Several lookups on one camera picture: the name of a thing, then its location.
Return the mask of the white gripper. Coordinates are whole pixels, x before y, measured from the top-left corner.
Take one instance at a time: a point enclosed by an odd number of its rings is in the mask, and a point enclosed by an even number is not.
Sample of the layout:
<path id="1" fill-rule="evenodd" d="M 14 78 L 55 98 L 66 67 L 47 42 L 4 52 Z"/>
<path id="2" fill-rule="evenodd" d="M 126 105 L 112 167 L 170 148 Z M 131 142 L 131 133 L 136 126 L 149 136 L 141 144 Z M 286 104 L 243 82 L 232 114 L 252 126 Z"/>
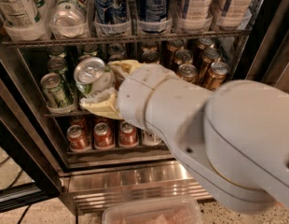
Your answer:
<path id="1" fill-rule="evenodd" d="M 170 69 L 157 63 L 141 65 L 136 60 L 109 62 L 116 73 L 126 78 L 119 91 L 110 88 L 92 98 L 82 98 L 79 104 L 91 114 L 109 119 L 124 119 L 131 125 L 147 130 L 146 105 L 155 89 L 165 80 L 177 79 Z"/>

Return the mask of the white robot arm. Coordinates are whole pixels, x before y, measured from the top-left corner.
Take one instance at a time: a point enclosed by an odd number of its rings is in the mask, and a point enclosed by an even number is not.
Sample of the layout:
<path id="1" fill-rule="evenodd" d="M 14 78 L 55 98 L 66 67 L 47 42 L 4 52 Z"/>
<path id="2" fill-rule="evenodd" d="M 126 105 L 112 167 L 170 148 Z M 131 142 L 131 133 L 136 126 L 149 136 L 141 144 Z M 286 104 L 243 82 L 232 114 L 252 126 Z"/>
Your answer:
<path id="1" fill-rule="evenodd" d="M 252 214 L 289 210 L 289 94 L 252 80 L 209 91 L 157 63 L 113 62 L 124 77 L 81 104 L 156 134 L 223 206 Z"/>

